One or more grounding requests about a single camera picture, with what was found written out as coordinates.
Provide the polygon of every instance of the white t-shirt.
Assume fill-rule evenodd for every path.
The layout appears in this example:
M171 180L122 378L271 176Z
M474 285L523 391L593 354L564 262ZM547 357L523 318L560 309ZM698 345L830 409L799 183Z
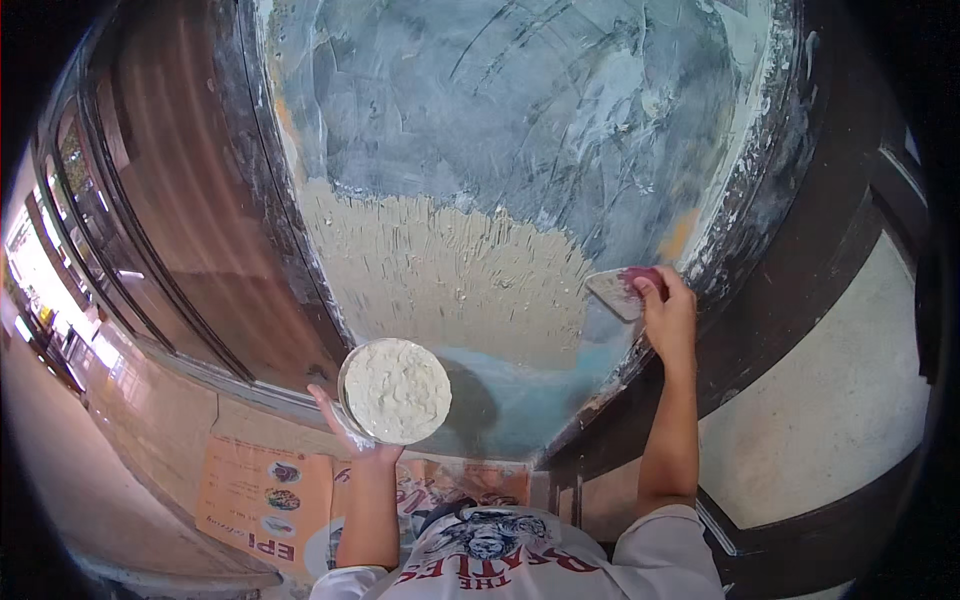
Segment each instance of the white t-shirt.
M675 504L638 519L613 562L596 541L553 515L511 507L445 516L423 532L403 568L336 568L310 600L421 598L722 599L704 526Z

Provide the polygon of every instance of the putty knife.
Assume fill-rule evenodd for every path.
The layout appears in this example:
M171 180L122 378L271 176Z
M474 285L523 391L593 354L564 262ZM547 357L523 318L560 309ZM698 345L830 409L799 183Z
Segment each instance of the putty knife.
M615 312L624 321L636 321L643 312L643 300L634 287L634 279L643 277L650 279L660 291L660 298L666 301L666 286L663 277L656 269L650 267L624 267L603 273L595 273L584 283L587 289L596 294L610 310Z

